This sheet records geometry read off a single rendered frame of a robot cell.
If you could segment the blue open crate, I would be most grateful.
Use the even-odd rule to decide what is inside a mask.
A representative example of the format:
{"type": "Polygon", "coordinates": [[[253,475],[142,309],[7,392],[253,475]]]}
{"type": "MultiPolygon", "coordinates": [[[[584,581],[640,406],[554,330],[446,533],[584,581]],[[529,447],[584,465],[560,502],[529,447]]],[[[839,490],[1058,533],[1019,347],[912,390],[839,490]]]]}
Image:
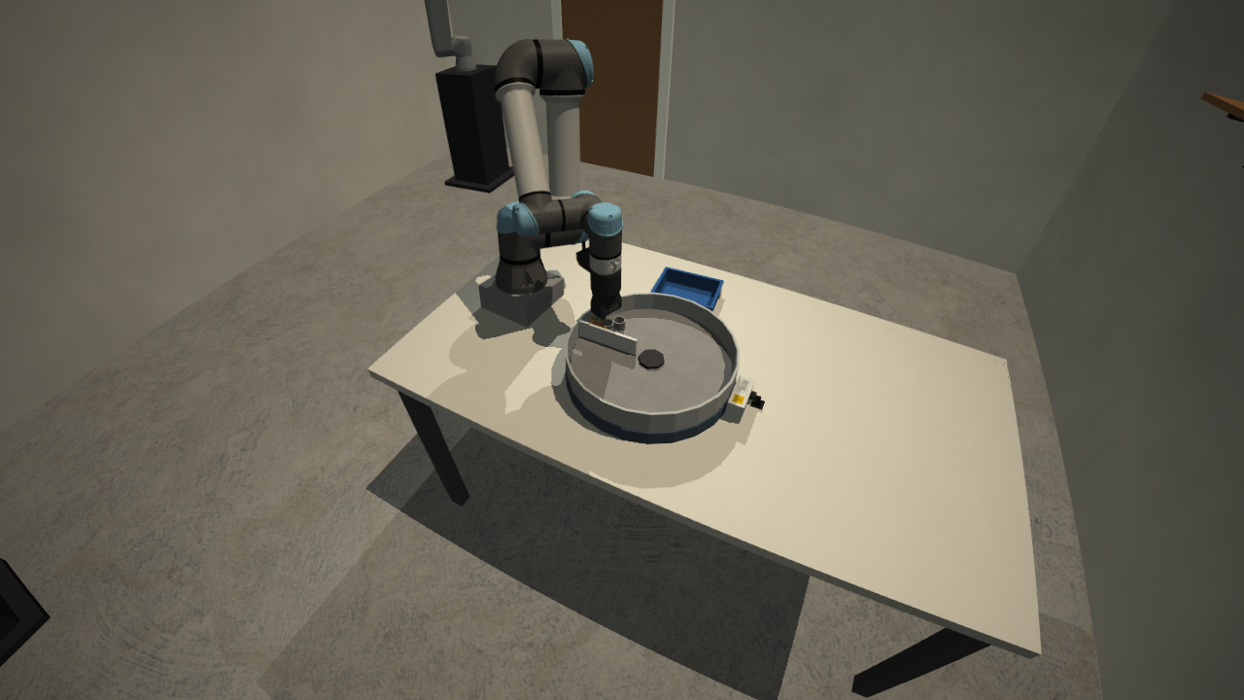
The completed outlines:
{"type": "Polygon", "coordinates": [[[712,279],[702,274],[688,274],[675,267],[666,267],[659,275],[651,293],[667,293],[667,296],[679,296],[690,298],[708,310],[714,310],[718,298],[722,296],[724,280],[712,279]]]}

